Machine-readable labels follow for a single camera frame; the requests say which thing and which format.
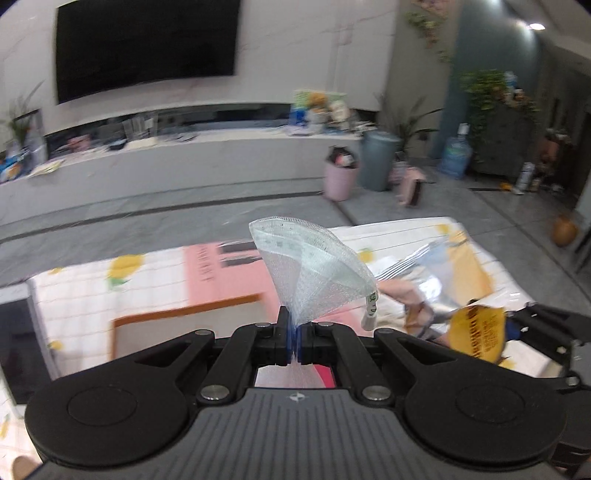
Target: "black tv screen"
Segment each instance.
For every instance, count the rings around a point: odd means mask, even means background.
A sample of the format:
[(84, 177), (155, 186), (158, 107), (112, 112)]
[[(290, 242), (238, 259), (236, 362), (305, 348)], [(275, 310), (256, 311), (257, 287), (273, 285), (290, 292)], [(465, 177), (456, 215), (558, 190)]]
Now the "black tv screen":
[(77, 0), (57, 11), (59, 103), (157, 80), (234, 74), (240, 0)]

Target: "wooden vase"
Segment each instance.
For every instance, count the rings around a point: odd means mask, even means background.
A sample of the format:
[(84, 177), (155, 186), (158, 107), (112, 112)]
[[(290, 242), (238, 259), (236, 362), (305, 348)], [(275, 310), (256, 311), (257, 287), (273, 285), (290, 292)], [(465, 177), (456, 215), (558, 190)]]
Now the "wooden vase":
[(566, 247), (573, 243), (578, 234), (579, 227), (566, 215), (559, 215), (552, 229), (552, 241), (559, 247)]

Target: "mesh bag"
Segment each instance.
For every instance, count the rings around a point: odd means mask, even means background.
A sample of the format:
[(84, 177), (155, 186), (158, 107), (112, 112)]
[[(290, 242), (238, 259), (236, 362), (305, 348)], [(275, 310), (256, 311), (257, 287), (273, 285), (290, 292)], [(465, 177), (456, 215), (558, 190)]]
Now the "mesh bag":
[(256, 220), (249, 228), (294, 327), (363, 297), (375, 314), (373, 274), (333, 233), (281, 217)]

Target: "blue water bottle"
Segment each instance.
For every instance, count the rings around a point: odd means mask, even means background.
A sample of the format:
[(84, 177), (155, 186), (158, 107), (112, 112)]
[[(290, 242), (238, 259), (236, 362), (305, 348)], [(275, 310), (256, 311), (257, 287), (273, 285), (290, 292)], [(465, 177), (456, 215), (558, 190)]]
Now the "blue water bottle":
[(457, 137), (451, 137), (447, 140), (443, 158), (438, 167), (441, 173), (455, 179), (461, 179), (464, 176), (464, 172), (472, 158), (472, 147), (466, 138), (469, 131), (470, 125), (460, 124)]

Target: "tiled floor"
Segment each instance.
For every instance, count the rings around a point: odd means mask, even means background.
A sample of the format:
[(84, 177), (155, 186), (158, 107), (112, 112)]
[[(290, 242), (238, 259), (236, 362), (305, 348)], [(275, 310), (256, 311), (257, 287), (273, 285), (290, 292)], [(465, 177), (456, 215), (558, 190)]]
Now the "tiled floor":
[[(222, 187), (210, 187), (175, 195), (163, 193), (25, 220), (0, 228), (0, 283), (121, 254), (245, 238), (249, 236), (248, 223), (265, 216), (295, 216), (325, 227), (449, 216), (464, 224), (477, 242), (501, 260), (533, 298), (591, 314), (591, 267), (588, 273), (577, 275), (572, 248), (559, 249), (550, 241), (552, 222), (563, 211), (560, 204), (538, 194), (518, 197), (505, 192), (475, 192), (470, 187), (483, 186), (481, 182), (451, 180), (433, 172), (429, 178), (436, 183), (424, 186), (419, 207), (411, 209), (399, 206), (392, 192), (362, 189), (336, 206), (313, 194), (322, 187), (316, 179), (299, 184), (244, 184), (225, 187), (225, 192)], [(298, 192), (308, 192), (308, 196), (192, 206), (224, 197), (236, 201)], [(153, 208), (170, 210), (152, 213)], [(114, 217), (97, 220), (109, 215)], [(85, 223), (72, 226), (80, 221)], [(22, 238), (10, 239), (14, 235)]]

